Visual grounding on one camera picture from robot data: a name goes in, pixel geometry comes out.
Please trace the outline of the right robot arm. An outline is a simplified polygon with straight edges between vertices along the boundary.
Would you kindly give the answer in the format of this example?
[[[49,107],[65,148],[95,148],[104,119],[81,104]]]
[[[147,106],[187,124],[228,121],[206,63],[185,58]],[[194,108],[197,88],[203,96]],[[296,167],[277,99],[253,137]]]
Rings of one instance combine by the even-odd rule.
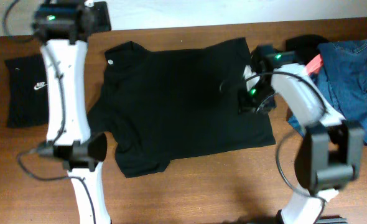
[[[287,133],[275,152],[280,176],[293,194],[275,217],[260,223],[346,223],[342,217],[322,216],[325,207],[360,174],[364,131],[347,120],[325,99],[309,77],[296,52],[280,52],[259,45],[251,52],[246,68],[246,90],[238,93],[240,113],[268,113],[276,94],[283,97],[297,118],[304,138],[294,161],[297,185],[289,182],[281,163],[282,145],[295,134]]]

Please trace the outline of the black t-shirt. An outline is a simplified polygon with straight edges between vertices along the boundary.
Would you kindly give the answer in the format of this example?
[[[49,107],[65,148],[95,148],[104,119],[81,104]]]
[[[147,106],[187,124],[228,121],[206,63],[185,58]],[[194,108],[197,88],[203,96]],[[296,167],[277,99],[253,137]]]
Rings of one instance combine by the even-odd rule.
[[[275,143],[268,115],[239,112],[250,59],[245,38],[159,52],[130,41],[105,59],[87,118],[92,131],[113,135],[127,178],[163,172],[176,159]]]

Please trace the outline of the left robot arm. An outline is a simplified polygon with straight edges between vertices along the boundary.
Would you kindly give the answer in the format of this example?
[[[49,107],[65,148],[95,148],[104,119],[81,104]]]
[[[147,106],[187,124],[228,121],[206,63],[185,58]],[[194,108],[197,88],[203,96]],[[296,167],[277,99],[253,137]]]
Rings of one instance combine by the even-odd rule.
[[[49,125],[40,156],[59,160],[72,182],[80,223],[111,223],[102,183],[105,134],[91,132],[86,116],[84,70],[88,38],[109,31],[98,20],[105,2],[55,1],[41,4],[33,28],[47,75]]]

